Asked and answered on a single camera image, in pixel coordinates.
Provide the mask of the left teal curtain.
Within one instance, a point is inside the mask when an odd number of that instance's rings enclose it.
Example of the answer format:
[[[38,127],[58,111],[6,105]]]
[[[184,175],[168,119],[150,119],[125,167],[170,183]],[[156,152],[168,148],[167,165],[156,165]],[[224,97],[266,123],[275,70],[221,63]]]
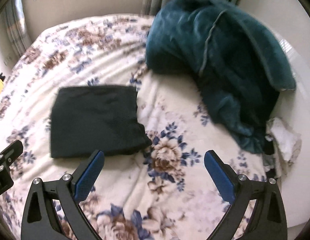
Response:
[[[9,0],[4,15],[9,41],[16,55],[21,57],[32,44],[27,31],[22,0]]]

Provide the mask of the black striped sweater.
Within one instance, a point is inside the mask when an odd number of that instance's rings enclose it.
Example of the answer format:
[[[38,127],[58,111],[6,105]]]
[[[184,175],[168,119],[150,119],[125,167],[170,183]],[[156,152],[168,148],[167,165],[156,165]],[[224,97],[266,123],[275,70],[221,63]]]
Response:
[[[52,158],[131,155],[152,144],[137,120],[131,86],[78,86],[58,91],[51,110]]]

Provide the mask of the teal velvet blanket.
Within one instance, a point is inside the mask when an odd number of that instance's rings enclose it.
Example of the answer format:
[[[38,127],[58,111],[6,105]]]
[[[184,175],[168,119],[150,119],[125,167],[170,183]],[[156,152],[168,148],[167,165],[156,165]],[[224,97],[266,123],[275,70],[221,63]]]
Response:
[[[146,64],[188,74],[211,120],[250,153],[265,153],[266,124],[279,94],[295,90],[289,61],[271,31],[223,0],[172,0],[155,16]]]

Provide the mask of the white bed headboard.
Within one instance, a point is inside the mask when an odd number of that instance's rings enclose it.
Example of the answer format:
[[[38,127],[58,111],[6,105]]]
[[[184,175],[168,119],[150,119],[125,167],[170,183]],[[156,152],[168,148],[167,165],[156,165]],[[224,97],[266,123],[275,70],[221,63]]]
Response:
[[[273,34],[289,60],[297,85],[294,91],[281,93],[273,112],[299,133],[302,140],[299,156],[281,178],[287,226],[291,228],[310,218],[310,68],[288,41],[275,31]]]

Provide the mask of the pile of light clothes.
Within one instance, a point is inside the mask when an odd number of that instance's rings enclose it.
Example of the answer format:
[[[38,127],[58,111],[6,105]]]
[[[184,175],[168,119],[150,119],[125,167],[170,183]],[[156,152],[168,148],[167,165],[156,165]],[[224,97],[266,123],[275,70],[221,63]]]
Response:
[[[265,145],[262,160],[267,178],[279,179],[287,175],[296,162],[302,147],[301,134],[287,122],[272,118],[266,125]]]

